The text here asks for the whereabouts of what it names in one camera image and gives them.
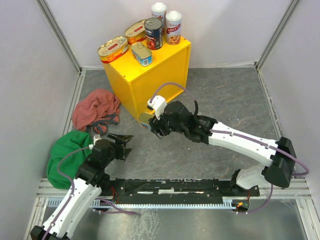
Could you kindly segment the rectangular gold tin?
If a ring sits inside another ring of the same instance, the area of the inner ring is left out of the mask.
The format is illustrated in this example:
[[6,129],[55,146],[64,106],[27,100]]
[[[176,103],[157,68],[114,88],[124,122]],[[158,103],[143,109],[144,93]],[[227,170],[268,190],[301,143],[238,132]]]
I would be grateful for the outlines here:
[[149,119],[153,117],[156,117],[156,116],[147,112],[143,112],[140,114],[138,121],[143,128],[151,130],[149,125]]
[[143,66],[147,67],[152,64],[152,52],[142,42],[135,42],[131,45],[131,52],[134,59]]

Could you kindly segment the rectangular gold tin front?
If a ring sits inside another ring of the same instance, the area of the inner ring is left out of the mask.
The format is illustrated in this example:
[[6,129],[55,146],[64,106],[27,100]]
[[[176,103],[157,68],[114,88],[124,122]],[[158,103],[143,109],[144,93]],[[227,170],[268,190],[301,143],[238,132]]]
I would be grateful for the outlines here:
[[135,42],[131,45],[131,52],[134,59],[143,66],[147,67],[152,64],[152,52],[142,42]]

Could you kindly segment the oval gold fish tin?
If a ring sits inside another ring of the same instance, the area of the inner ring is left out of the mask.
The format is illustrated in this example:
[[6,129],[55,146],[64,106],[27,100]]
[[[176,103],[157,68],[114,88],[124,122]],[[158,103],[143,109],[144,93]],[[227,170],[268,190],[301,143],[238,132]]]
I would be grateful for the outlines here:
[[142,42],[146,39],[145,21],[145,19],[142,19],[124,31],[124,35],[127,38],[129,45],[136,42]]

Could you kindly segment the round dark can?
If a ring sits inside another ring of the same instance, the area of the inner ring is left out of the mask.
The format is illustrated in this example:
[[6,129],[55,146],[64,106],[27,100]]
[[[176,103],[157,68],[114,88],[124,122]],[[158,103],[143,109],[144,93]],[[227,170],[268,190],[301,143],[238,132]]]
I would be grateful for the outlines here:
[[162,21],[156,17],[151,17],[144,22],[146,46],[150,50],[159,50],[163,46]]

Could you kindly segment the white porridge can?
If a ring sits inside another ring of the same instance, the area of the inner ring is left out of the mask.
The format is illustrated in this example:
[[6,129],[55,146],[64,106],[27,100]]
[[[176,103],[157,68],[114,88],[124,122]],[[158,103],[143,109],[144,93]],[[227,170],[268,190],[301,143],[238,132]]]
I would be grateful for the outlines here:
[[169,45],[178,45],[182,34],[182,14],[172,10],[166,14],[165,18],[166,42]]
[[158,18],[164,24],[166,21],[166,12],[167,12],[167,5],[162,2],[156,2],[151,6],[151,15],[154,18]]

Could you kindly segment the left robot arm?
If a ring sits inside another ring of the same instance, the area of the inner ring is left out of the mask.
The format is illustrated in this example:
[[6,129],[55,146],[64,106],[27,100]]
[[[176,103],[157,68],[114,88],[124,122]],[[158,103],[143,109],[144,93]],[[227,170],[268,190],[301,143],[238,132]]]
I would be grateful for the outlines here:
[[78,167],[74,178],[61,171],[57,172],[70,181],[70,188],[53,212],[41,225],[30,231],[33,240],[69,240],[90,205],[100,195],[115,193],[115,182],[105,173],[113,160],[125,161],[132,151],[126,145],[133,135],[107,134],[103,139],[98,134],[86,149],[91,151]]

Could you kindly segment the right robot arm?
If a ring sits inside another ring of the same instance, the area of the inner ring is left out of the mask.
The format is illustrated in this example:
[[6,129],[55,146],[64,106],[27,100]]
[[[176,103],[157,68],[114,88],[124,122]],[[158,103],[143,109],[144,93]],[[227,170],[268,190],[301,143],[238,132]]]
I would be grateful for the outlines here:
[[232,175],[229,189],[234,195],[240,196],[266,183],[280,188],[290,186],[296,155],[288,138],[274,140],[250,135],[214,118],[198,115],[198,107],[190,112],[182,102],[167,103],[161,96],[148,100],[147,107],[154,111],[148,123],[158,138],[179,133],[192,142],[233,150],[258,162]]

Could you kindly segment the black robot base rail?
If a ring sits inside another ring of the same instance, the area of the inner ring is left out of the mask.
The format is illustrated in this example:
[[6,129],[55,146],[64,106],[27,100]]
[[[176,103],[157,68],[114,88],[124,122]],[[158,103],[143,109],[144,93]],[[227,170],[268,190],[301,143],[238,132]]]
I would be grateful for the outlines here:
[[259,187],[244,189],[231,179],[124,179],[102,185],[102,197],[118,204],[174,205],[221,204],[223,197],[258,197]]

